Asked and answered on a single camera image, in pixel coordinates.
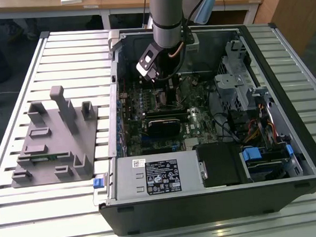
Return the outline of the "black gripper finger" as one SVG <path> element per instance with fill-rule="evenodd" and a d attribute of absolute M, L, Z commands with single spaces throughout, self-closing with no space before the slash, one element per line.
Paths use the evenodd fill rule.
<path fill-rule="evenodd" d="M 168 81 L 165 84 L 166 90 L 165 90 L 165 96 L 167 98 L 166 104 L 167 105 L 172 105 L 172 102 L 174 101 L 174 88 L 173 88 L 173 83 L 172 79 L 168 79 Z"/>

